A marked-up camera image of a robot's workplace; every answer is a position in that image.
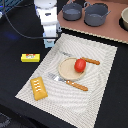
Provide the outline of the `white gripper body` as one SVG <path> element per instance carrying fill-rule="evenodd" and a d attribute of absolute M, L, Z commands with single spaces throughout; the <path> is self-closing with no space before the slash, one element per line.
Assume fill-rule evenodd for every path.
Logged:
<path fill-rule="evenodd" d="M 61 32 L 61 26 L 57 20 L 56 15 L 41 15 L 40 16 L 41 25 L 43 26 L 44 33 L 43 36 L 45 47 L 53 47 L 57 33 Z"/>

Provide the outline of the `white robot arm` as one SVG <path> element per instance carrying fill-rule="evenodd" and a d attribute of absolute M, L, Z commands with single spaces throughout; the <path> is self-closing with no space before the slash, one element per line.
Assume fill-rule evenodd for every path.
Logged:
<path fill-rule="evenodd" d="M 61 32 L 56 4 L 57 0 L 34 0 L 36 14 L 44 29 L 43 37 L 46 48 L 54 46 L 55 37 Z"/>

